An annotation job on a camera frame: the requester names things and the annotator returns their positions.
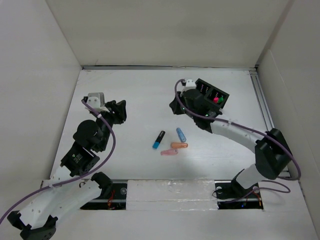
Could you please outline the pastel blue highlighter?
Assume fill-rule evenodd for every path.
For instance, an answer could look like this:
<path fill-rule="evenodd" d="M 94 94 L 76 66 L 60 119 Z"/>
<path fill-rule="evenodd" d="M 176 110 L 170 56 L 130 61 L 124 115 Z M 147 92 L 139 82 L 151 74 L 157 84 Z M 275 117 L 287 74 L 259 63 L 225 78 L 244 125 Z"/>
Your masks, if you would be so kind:
<path fill-rule="evenodd" d="M 187 141 L 187 138 L 186 136 L 184 135 L 183 131 L 181 130 L 181 128 L 177 127 L 176 128 L 176 133 L 179 137 L 179 140 L 182 142 L 182 143 L 185 143 Z"/>

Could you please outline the pastel orange highlighter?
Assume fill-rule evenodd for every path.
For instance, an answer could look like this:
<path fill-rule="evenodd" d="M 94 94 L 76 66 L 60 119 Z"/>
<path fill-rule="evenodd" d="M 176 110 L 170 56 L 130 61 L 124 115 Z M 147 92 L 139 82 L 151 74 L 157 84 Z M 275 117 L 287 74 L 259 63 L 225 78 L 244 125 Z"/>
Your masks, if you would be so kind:
<path fill-rule="evenodd" d="M 172 142 L 170 144 L 170 147 L 172 149 L 185 149 L 187 148 L 189 145 L 186 142 Z"/>

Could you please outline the blue cap black highlighter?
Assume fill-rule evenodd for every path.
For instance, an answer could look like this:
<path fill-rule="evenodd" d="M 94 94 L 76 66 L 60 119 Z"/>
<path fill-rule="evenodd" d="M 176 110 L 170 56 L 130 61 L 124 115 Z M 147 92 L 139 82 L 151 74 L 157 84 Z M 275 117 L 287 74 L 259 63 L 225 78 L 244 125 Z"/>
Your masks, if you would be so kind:
<path fill-rule="evenodd" d="M 161 141 L 163 140 L 164 135 L 166 134 L 166 132 L 164 130 L 161 130 L 159 135 L 157 136 L 155 142 L 152 145 L 153 149 L 157 149 L 161 143 Z"/>

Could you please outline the pastel pink highlighter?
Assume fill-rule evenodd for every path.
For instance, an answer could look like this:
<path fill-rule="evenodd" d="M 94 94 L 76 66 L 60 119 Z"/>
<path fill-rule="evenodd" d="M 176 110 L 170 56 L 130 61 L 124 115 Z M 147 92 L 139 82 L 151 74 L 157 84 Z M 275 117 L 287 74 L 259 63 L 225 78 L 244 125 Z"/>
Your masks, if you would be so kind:
<path fill-rule="evenodd" d="M 167 149 L 163 150 L 160 152 L 161 156 L 175 156 L 179 153 L 178 149 L 172 148 L 172 149 Z"/>

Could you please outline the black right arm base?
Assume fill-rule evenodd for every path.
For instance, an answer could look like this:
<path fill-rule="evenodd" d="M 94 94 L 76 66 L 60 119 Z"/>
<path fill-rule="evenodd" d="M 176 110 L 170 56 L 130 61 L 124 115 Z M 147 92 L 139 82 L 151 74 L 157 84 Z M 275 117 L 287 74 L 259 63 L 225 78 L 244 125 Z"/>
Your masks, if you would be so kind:
<path fill-rule="evenodd" d="M 217 199 L 218 210 L 262 210 L 264 208 L 260 193 L 249 190 L 236 192 L 231 182 L 216 182 L 212 197 Z"/>

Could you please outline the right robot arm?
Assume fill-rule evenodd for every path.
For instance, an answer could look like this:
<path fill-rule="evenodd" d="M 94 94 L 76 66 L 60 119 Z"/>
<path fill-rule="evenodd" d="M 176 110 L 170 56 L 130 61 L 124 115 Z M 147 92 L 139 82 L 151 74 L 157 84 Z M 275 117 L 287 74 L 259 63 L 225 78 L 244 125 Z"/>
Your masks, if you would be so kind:
<path fill-rule="evenodd" d="M 220 118 L 220 108 L 208 103 L 195 87 L 175 92 L 170 107 L 176 115 L 186 114 L 191 117 L 200 129 L 228 138 L 254 153 L 255 162 L 241 170 L 228 187 L 228 191 L 237 197 L 243 197 L 258 182 L 275 180 L 293 161 L 293 155 L 280 130 L 273 128 L 261 132 Z"/>

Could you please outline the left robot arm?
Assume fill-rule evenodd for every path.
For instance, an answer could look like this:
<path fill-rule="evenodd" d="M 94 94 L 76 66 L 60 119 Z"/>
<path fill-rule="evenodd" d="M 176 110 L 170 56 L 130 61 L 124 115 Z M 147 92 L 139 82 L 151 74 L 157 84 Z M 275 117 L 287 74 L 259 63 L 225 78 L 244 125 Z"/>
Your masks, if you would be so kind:
<path fill-rule="evenodd" d="M 47 186 L 39 189 L 37 197 L 25 208 L 7 216 L 24 240 L 50 239 L 65 218 L 85 205 L 95 209 L 98 206 L 95 200 L 106 210 L 126 208 L 127 184 L 113 183 L 95 167 L 100 160 L 97 153 L 105 151 L 109 138 L 115 137 L 113 125 L 123 124 L 127 119 L 126 101 L 105 102 L 104 94 L 97 92 L 88 94 L 82 102 L 96 120 L 78 125 L 74 143 Z"/>

